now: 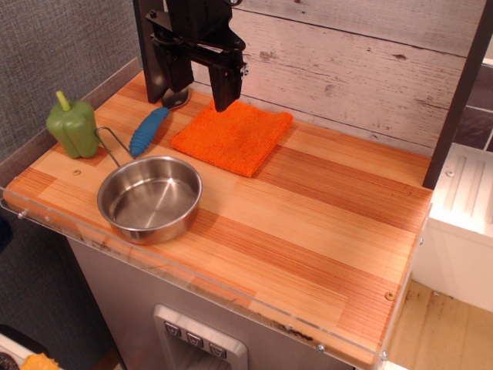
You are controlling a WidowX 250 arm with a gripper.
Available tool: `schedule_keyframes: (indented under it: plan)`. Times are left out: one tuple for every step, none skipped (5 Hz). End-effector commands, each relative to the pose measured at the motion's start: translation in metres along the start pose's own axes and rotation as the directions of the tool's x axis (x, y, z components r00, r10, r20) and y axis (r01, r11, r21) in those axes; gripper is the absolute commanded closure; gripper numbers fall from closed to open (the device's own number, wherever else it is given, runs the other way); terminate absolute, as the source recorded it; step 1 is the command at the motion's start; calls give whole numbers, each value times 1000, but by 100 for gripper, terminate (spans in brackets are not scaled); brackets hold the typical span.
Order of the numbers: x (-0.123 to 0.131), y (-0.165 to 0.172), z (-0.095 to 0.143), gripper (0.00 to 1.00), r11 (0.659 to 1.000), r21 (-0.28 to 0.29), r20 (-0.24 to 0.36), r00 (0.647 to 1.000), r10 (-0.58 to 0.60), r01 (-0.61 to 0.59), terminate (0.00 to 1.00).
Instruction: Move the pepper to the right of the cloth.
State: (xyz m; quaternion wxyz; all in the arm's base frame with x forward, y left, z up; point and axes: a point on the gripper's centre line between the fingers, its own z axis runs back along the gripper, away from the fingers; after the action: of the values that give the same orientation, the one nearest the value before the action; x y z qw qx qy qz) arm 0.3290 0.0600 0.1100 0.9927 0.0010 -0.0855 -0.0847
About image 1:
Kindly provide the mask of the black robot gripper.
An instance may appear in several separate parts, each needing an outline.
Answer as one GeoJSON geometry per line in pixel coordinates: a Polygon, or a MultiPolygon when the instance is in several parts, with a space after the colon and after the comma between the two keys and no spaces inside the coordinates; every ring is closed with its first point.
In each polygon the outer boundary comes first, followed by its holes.
{"type": "Polygon", "coordinates": [[[240,98],[247,64],[245,42],[230,28],[240,1],[166,1],[164,12],[151,11],[153,48],[163,78],[177,93],[193,81],[192,62],[209,67],[215,110],[225,111],[240,98]]]}

